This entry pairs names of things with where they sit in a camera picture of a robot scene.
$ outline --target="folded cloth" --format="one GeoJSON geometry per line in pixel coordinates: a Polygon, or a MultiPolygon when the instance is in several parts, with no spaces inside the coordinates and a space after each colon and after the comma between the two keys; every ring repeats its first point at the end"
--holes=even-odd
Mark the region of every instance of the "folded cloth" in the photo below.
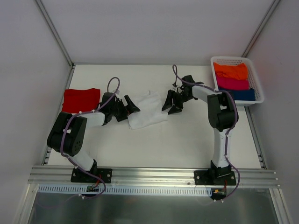
{"type": "Polygon", "coordinates": [[[234,78],[224,78],[216,75],[217,85],[229,90],[249,90],[248,80],[236,80],[234,78]]]}
{"type": "Polygon", "coordinates": [[[100,101],[99,89],[65,90],[62,111],[67,113],[86,112],[98,108],[100,101]]]}
{"type": "Polygon", "coordinates": [[[226,90],[233,93],[235,100],[246,100],[246,101],[255,101],[255,91],[250,88],[249,90],[228,90],[224,88],[219,88],[219,90],[226,90]]]}
{"type": "Polygon", "coordinates": [[[128,116],[131,129],[139,129],[167,120],[167,113],[162,112],[161,96],[158,92],[148,91],[146,94],[131,97],[140,112],[128,116]]]}
{"type": "Polygon", "coordinates": [[[219,65],[214,62],[214,70],[219,77],[234,78],[237,80],[246,80],[248,78],[248,70],[244,63],[231,66],[219,65]]]}

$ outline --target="white table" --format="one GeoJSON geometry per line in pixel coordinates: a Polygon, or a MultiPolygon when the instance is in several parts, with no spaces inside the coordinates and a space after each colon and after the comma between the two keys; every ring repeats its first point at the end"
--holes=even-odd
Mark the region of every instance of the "white table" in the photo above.
{"type": "MultiPolygon", "coordinates": [[[[192,75],[214,87],[210,66],[179,66],[180,77],[192,75]]],[[[77,65],[71,89],[107,89],[111,77],[121,80],[120,94],[159,91],[162,101],[175,80],[171,66],[164,65],[77,65]]],[[[110,91],[116,87],[116,80],[110,91]]],[[[231,139],[231,162],[238,168],[261,168],[244,107],[238,107],[239,121],[231,139]]],[[[105,126],[85,132],[83,148],[99,166],[208,168],[214,153],[214,132],[207,117],[207,104],[201,100],[184,103],[182,113],[168,116],[168,121],[143,129],[129,129],[128,120],[116,119],[105,126]]],[[[52,150],[48,165],[70,165],[52,150]]]]}

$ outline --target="pink cloth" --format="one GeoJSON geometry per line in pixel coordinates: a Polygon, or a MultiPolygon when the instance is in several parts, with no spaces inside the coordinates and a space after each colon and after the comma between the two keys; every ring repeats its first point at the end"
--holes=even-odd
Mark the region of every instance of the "pink cloth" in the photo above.
{"type": "Polygon", "coordinates": [[[217,84],[219,87],[229,90],[249,90],[248,80],[237,80],[234,78],[219,77],[216,75],[217,84]]]}

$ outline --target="stack of folded clothes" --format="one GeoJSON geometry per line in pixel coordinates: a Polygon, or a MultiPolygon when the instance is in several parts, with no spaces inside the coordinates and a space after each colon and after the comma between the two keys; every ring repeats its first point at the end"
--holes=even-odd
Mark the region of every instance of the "stack of folded clothes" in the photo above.
{"type": "Polygon", "coordinates": [[[248,70],[244,63],[237,66],[214,63],[214,70],[219,90],[233,93],[235,100],[255,101],[255,91],[249,88],[248,70]]]}

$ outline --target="black mounting plate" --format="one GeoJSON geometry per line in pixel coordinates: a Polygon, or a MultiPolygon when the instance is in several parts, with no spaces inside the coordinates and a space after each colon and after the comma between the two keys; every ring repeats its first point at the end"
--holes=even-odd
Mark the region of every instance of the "black mounting plate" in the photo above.
{"type": "MultiPolygon", "coordinates": [[[[100,174],[100,178],[105,183],[111,183],[112,179],[112,169],[98,168],[98,174],[100,174]]],[[[83,173],[79,169],[73,169],[71,174],[71,182],[72,183],[96,183],[97,179],[83,173]]]]}
{"type": "Polygon", "coordinates": [[[195,170],[194,181],[195,185],[225,185],[225,181],[227,181],[227,186],[235,186],[237,184],[234,171],[231,171],[229,175],[213,180],[207,176],[206,170],[195,170]]]}

